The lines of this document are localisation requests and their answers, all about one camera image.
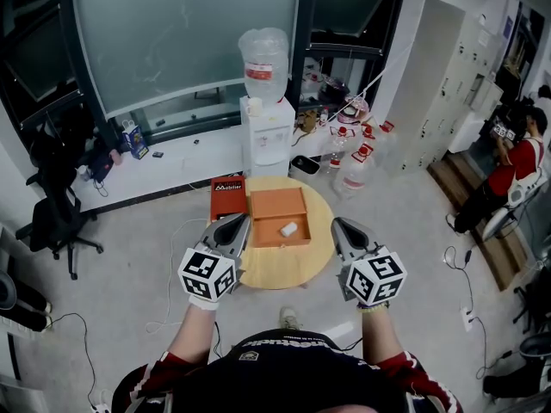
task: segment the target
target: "black chair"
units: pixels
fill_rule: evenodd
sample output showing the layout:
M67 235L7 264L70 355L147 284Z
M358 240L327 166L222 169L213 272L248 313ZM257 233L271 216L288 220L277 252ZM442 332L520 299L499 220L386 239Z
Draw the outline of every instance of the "black chair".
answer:
M47 149L47 157L37 159L38 151ZM81 202L71 189L71 184L75 180L77 171L67 165L64 153L52 153L55 144L49 136L40 136L31 147L31 160L35 166L39 166L37 174L27 179L27 185L38 183L46 198L34 206L33 222L15 233L15 237L21 240L30 237L29 248L36 252L49 248L52 250L53 258L59 259L59 252L66 246L69 274L73 280L78 278L73 270L73 249L75 243L87 245L96 248L98 254L103 252L103 247L98 244L85 240L78 236L88 220L97 220L94 212L82 213Z
M513 323L524 315L528 317L528 325L523 333L528 333L534 322L534 331L541 331L542 327L549 321L548 313L551 312L551 302L548 299L548 289L551 287L551 273L547 268L537 273L534 280L526 285L525 288L515 287L514 292L521 298L523 308L521 312L513 318Z

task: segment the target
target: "round wooden table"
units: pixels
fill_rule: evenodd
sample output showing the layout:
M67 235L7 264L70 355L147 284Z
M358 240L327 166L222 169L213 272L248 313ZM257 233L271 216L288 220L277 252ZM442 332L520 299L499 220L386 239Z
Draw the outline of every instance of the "round wooden table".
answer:
M254 248L254 240L250 239L241 255L241 270L244 273L239 281L244 285L262 289L304 285L319 274L331 259L335 251L331 236L333 213L316 190L289 177L252 177L246 180L247 200L250 205L251 191L298 187L304 194L312 241L301 246Z

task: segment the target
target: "wall socket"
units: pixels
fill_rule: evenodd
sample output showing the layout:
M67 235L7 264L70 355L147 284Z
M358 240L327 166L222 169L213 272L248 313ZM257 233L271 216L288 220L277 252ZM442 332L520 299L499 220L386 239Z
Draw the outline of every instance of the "wall socket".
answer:
M470 332L473 328L473 320L474 320L474 311L471 311L471 313L468 313L468 309L466 307L462 307L460 310L461 314L461 320L463 320L463 327L465 327L466 332Z
M93 413L110 413L111 412L107 404L98 404L96 405L95 410L90 406L90 409L92 410Z

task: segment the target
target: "white sneaker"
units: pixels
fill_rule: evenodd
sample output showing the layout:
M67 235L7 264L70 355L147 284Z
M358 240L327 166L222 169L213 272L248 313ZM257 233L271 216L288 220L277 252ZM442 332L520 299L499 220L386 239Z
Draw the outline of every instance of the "white sneaker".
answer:
M52 328L52 318L46 315L46 327L42 329L42 332L46 332Z
M457 232L455 230L455 216L452 216L451 214L446 214L446 223L452 230L454 230L456 236L462 236L460 232Z
M296 311L291 306L283 306L279 311L279 327L281 329L300 330L300 324L296 319Z

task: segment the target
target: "white water dispenser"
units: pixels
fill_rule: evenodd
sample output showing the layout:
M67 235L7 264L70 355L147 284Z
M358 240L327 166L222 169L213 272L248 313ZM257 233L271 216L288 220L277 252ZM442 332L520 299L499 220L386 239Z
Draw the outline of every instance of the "white water dispenser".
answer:
M282 98L262 106L259 98L239 100L244 129L243 164L245 175L287 176L293 139L294 109Z

